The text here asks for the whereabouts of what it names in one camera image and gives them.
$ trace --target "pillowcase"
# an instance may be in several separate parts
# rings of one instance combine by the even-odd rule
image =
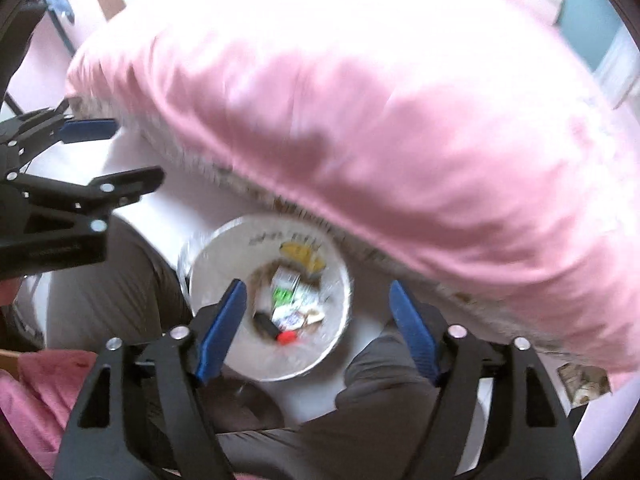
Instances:
[[[588,69],[510,0],[139,0],[67,91],[582,362],[640,365],[636,160]]]

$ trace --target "person's leg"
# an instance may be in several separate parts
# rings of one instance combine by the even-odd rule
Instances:
[[[0,307],[0,348],[14,352],[37,352],[41,348],[25,336],[11,305]]]
[[[140,343],[190,320],[172,268],[114,216],[106,261],[52,274],[45,341],[48,348],[99,352],[113,336]]]
[[[420,377],[395,328],[351,362],[345,384],[334,412],[300,428],[219,435],[234,471],[270,480],[400,479],[438,391]]]

